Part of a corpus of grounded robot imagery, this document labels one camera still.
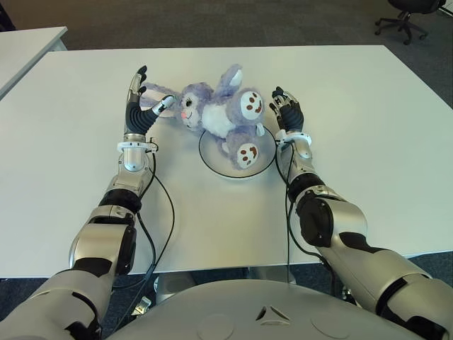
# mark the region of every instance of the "office chair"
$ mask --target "office chair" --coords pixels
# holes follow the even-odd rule
[[[408,39],[404,40],[404,45],[409,45],[412,42],[411,28],[413,28],[414,30],[422,33],[419,36],[419,39],[423,40],[428,36],[428,32],[409,22],[411,14],[428,14],[436,12],[439,7],[445,5],[445,1],[446,0],[389,0],[389,3],[396,9],[399,9],[401,13],[398,15],[397,19],[380,18],[376,21],[375,24],[376,26],[379,26],[379,28],[376,32],[374,32],[374,34],[381,34],[381,30],[385,28],[398,27],[398,32],[404,30],[404,32],[408,35]],[[388,22],[389,24],[381,27],[380,25],[382,21]]]

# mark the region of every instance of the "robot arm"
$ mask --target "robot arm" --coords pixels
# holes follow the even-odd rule
[[[314,171],[297,100],[281,88],[273,98],[281,128],[277,161],[288,178],[288,196],[305,241],[318,249],[364,309],[425,339],[453,339],[453,289],[396,252],[367,243],[362,211]]]
[[[113,281],[129,273],[134,260],[135,214],[152,178],[146,152],[155,151],[145,134],[175,101],[166,96],[149,110],[141,110],[139,98],[145,88],[140,84],[146,70],[142,67],[134,75],[127,96],[118,173],[75,237],[70,269],[47,280],[0,323],[0,339],[100,338]]]

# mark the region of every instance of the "white belly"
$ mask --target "white belly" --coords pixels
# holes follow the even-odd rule
[[[207,104],[203,108],[201,119],[202,125],[206,130],[221,138],[225,138],[228,132],[236,127],[235,124],[229,121],[225,111],[226,108],[226,104],[222,106]]]

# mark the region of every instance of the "plush toy face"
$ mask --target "plush toy face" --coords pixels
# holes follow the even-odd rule
[[[263,112],[263,100],[254,91],[244,92],[241,97],[241,111],[245,119],[255,120]]]
[[[252,143],[245,143],[241,145],[236,155],[239,167],[241,169],[246,169],[256,162],[258,148]]]
[[[192,131],[199,128],[200,113],[198,110],[199,98],[192,92],[186,93],[181,100],[181,118],[183,123]]]

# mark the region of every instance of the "table leg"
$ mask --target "table leg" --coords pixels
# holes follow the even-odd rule
[[[287,282],[286,266],[250,267],[248,278]],[[289,283],[296,284],[295,277],[289,272]]]
[[[51,51],[67,51],[68,49],[64,46],[64,43],[59,39],[51,48]]]

